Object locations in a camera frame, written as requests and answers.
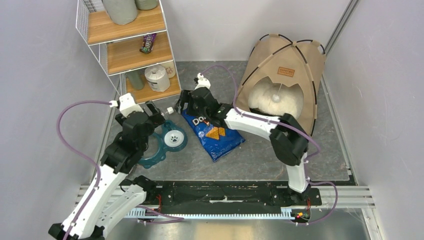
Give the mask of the clear plastic bottle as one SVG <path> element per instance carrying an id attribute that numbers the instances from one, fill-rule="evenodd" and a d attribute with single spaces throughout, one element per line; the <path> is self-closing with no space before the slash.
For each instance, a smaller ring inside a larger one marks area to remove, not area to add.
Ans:
<path id="1" fill-rule="evenodd" d="M 161 111 L 161 115 L 165 118 L 168 118 L 169 116 L 171 116 L 172 114 L 175 113 L 175 110 L 172 106 L 167 107 L 166 109 L 163 109 Z"/>

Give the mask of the blue Doritos chip bag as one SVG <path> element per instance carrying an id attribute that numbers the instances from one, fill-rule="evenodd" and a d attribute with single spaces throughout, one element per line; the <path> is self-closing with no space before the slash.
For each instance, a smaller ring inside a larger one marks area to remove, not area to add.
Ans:
<path id="1" fill-rule="evenodd" d="M 216 127 L 203 116 L 189 115 L 187 110 L 181 115 L 214 163 L 246 141 L 237 130 Z"/>

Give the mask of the white fluffy pet cushion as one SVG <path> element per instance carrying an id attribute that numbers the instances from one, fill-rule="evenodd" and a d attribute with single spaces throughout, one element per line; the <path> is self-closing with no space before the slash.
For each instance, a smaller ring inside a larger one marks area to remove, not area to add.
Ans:
<path id="1" fill-rule="evenodd" d="M 304 94 L 298 84 L 273 83 L 268 77 L 258 81 L 248 95 L 249 108 L 272 116 L 290 114 L 297 119 L 303 105 Z"/>

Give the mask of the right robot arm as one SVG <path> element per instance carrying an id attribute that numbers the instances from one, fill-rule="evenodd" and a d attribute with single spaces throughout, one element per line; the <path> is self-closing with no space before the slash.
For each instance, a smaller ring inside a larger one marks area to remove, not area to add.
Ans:
<path id="1" fill-rule="evenodd" d="M 264 116 L 219 103 L 206 87 L 183 90 L 174 108 L 178 113 L 203 117 L 214 127 L 244 131 L 270 141 L 275 156 L 286 166 L 289 200 L 300 205 L 309 198 L 311 186 L 304 163 L 309 135 L 292 115 Z"/>

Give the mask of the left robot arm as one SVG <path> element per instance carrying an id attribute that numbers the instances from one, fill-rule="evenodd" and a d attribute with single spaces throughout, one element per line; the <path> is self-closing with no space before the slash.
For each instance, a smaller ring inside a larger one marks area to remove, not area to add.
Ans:
<path id="1" fill-rule="evenodd" d="M 100 164 L 93 160 L 96 175 L 73 212 L 62 222 L 54 223 L 48 234 L 56 240 L 103 240 L 106 227 L 101 213 L 116 187 L 148 149 L 148 139 L 155 129 L 165 123 L 161 111 L 152 101 L 146 106 L 147 113 L 136 104 L 129 106 L 129 114 L 123 112 L 115 119 L 122 131 L 106 147 Z"/>

